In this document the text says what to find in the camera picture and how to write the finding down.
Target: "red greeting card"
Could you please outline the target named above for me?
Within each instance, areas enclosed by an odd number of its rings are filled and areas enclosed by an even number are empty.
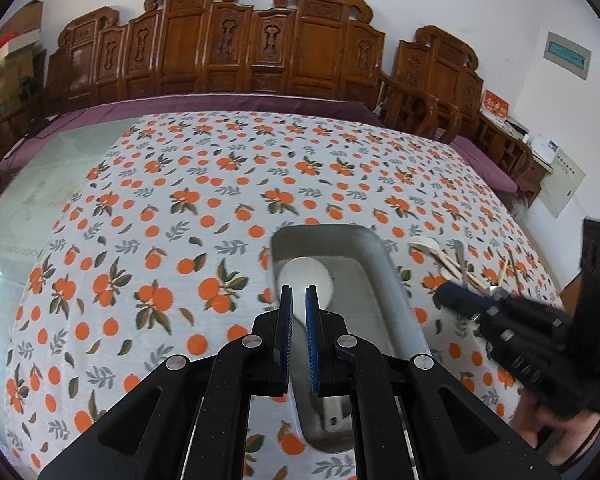
[[[504,121],[509,114],[509,103],[488,90],[484,91],[482,108],[502,121]]]

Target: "purple bed sheet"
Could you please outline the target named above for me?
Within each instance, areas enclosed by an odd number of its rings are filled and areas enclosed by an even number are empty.
[[[487,186],[494,191],[515,193],[518,190],[518,184],[469,139],[456,136],[450,146],[464,158],[469,166],[474,168],[475,173],[480,175]]]
[[[9,158],[2,160],[0,169],[19,170],[55,135],[66,130],[147,114],[214,110],[299,114],[382,126],[378,118],[360,102],[262,94],[188,94],[152,97],[99,105],[64,114],[36,137],[24,142]]]

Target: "stainless steel tray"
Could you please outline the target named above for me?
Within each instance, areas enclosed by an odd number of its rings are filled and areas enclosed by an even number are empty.
[[[382,240],[362,226],[320,224],[290,226],[271,238],[276,284],[282,267],[293,258],[310,256],[320,261],[333,278],[333,299],[321,305],[344,317],[349,333],[375,344],[381,352],[410,359],[430,353],[424,334],[411,310],[406,291]],[[294,310],[304,305],[294,305]],[[323,427],[322,403],[312,394],[306,329],[294,320],[291,383],[302,434],[309,444],[335,453],[354,447],[350,417],[340,430]],[[349,411],[343,402],[344,415]]]

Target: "human hand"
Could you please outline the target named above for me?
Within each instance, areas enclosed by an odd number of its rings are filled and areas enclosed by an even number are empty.
[[[570,420],[558,417],[544,406],[539,405],[538,398],[525,388],[511,421],[511,427],[531,447],[538,445],[538,433],[543,426],[554,430],[563,430],[564,436],[545,457],[551,465],[561,465],[567,460],[589,436],[600,421],[600,413],[583,410]],[[580,455],[595,441],[593,436]]]

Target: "spoon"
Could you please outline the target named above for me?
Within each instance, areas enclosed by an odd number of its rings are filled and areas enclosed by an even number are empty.
[[[466,275],[466,260],[464,259],[464,244],[460,240],[454,240],[454,248],[456,249],[456,258],[460,264],[460,271],[462,272],[462,286],[467,288],[467,275]]]
[[[504,300],[504,298],[509,296],[509,293],[507,292],[507,290],[505,288],[503,288],[503,286],[502,286],[502,282],[504,281],[504,276],[506,275],[508,268],[509,268],[509,261],[505,260],[504,266],[500,269],[500,273],[498,275],[498,281],[496,282],[495,285],[491,285],[488,289],[490,298],[493,298],[494,300]]]

